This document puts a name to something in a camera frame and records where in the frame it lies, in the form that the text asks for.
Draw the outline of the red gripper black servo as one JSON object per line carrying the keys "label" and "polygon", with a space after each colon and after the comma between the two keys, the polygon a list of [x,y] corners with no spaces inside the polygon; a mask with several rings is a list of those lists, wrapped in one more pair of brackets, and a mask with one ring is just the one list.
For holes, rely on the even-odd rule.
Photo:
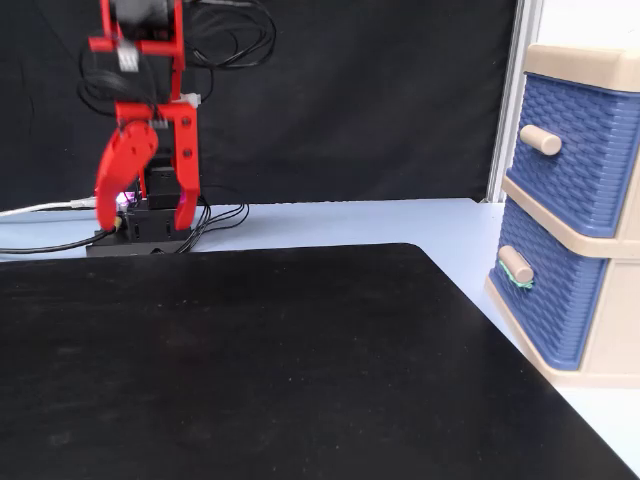
{"label": "red gripper black servo", "polygon": [[116,119],[127,123],[114,131],[101,157],[95,183],[96,218],[103,230],[115,225],[116,198],[149,163],[158,148],[158,136],[148,122],[174,123],[174,171],[181,188],[174,224],[187,229],[200,195],[197,109],[187,102],[157,106],[116,102]]}

